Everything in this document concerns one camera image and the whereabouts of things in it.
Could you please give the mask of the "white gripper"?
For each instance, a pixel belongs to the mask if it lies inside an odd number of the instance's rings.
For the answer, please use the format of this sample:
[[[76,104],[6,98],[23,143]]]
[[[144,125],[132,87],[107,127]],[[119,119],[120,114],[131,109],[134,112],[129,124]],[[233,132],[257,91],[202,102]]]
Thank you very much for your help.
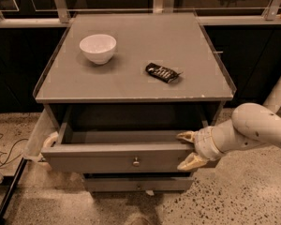
[[[194,143],[197,152],[189,154],[177,166],[179,171],[191,171],[206,165],[207,159],[218,160],[224,156],[215,146],[212,129],[213,127],[204,127],[198,131],[185,131],[176,136],[178,140]]]

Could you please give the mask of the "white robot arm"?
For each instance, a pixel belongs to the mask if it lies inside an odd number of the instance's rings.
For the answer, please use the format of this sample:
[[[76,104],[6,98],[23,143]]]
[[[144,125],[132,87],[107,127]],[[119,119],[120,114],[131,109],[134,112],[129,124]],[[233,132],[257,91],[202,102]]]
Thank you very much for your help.
[[[281,77],[263,105],[244,103],[233,111],[230,120],[178,134],[178,139],[194,144],[194,151],[177,169],[197,169],[229,152],[250,150],[265,143],[281,149],[281,117],[276,114],[280,108]]]

